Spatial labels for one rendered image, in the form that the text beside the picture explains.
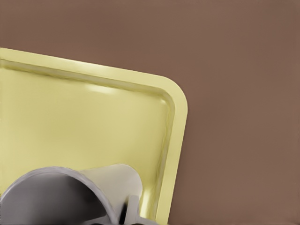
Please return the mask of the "white IKEA cup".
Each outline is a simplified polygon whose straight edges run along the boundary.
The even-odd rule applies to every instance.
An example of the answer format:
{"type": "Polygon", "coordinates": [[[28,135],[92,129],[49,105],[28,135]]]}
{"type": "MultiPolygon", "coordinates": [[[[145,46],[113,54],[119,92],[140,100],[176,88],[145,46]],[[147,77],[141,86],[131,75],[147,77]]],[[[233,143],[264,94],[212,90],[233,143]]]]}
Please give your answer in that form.
{"type": "Polygon", "coordinates": [[[88,170],[50,166],[30,171],[1,196],[0,225],[118,225],[143,186],[124,164],[88,170]]]}

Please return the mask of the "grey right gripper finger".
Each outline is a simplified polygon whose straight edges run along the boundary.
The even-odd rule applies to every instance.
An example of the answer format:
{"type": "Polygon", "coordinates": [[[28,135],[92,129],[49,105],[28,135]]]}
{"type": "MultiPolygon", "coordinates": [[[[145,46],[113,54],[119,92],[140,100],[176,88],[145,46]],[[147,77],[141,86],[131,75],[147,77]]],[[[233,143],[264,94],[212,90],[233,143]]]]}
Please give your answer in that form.
{"type": "Polygon", "coordinates": [[[157,223],[139,215],[139,196],[131,195],[127,203],[124,225],[157,225],[157,223]]]}

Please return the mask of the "pale yellow plastic tray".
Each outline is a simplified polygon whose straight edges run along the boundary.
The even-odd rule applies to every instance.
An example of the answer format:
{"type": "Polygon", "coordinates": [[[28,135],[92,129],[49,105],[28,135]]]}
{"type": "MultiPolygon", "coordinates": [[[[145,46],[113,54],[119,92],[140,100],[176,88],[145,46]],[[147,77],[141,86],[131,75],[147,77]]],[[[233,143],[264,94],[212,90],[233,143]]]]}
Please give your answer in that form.
{"type": "Polygon", "coordinates": [[[140,215],[166,225],[187,114],[169,78],[0,48],[0,196],[41,167],[126,164],[140,215]]]}

